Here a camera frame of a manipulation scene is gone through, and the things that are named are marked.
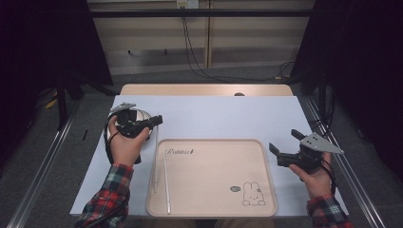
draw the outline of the white paper sheet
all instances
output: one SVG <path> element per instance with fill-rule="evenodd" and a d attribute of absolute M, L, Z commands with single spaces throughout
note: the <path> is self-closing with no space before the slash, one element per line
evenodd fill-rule
<path fill-rule="evenodd" d="M 291 129 L 312 133 L 297 97 L 228 97 L 228 96 L 132 96 L 115 98 L 113 106 L 135 103 L 151 116 L 162 115 L 159 141 L 164 139 L 256 139 L 266 151 L 278 202 L 276 217 L 306 216 L 309 198 L 303 182 L 288 168 L 277 166 L 269 143 L 281 152 L 297 153 L 299 141 Z M 156 135 L 142 149 L 142 163 L 134 166 L 130 185 L 129 215 L 149 217 L 146 211 L 148 184 L 155 153 Z M 86 203 L 102 186 L 109 170 L 102 136 L 95 150 L 71 215 L 80 215 Z M 347 208 L 336 192 L 343 210 Z"/>

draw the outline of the right hand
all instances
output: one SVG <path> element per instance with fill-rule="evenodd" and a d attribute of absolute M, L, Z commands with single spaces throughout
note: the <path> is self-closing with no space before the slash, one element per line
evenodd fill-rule
<path fill-rule="evenodd" d="M 323 154 L 323 160 L 330 164 L 331 154 L 325 152 Z M 330 169 L 329 165 L 326 162 L 323 163 L 323 166 L 325 166 L 327 169 Z M 289 168 L 295 174 L 297 174 L 297 176 L 299 176 L 302 181 L 304 181 L 305 187 L 308 190 L 311 200 L 317 197 L 332 194 L 330 177 L 322 168 L 319 168 L 317 171 L 311 174 L 307 174 L 295 164 L 290 164 Z"/>

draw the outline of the hand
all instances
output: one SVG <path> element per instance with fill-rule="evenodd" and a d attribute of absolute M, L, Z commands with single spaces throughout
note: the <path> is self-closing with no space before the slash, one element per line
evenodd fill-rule
<path fill-rule="evenodd" d="M 108 128 L 110 135 L 113 136 L 118 132 L 116 128 L 116 116 L 112 117 L 109 121 Z M 142 145 L 148 138 L 149 128 L 146 127 L 143 131 L 134 139 L 127 138 L 121 133 L 118 133 L 110 142 L 110 150 L 115 163 L 120 163 L 132 167 L 134 162 L 140 155 Z"/>
<path fill-rule="evenodd" d="M 330 164 L 331 154 L 326 152 L 323 154 L 323 160 Z M 324 162 L 323 166 L 330 169 L 329 165 Z M 317 171 L 307 174 L 295 164 L 290 164 L 290 169 L 304 181 L 306 189 L 308 190 L 310 199 L 321 197 L 324 195 L 332 194 L 331 180 L 325 170 L 319 168 Z"/>

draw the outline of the bunny graphic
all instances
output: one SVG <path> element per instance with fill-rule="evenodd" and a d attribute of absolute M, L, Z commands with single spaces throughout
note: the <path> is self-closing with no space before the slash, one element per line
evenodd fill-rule
<path fill-rule="evenodd" d="M 243 185 L 243 205 L 265 205 L 263 194 L 260 191 L 260 187 L 256 182 L 246 182 Z"/>

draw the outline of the plaid shirt sleeve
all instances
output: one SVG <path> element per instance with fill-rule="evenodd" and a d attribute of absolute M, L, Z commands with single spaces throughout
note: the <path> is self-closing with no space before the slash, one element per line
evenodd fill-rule
<path fill-rule="evenodd" d="M 353 225 L 344 214 L 333 195 L 325 195 L 308 201 L 308 215 L 312 218 L 313 227 L 351 228 Z"/>
<path fill-rule="evenodd" d="M 114 163 L 109 169 L 101 190 L 86 204 L 75 227 L 86 227 L 93 220 L 108 215 L 121 205 L 128 193 L 133 168 Z M 95 227 L 123 227 L 128 207 Z"/>

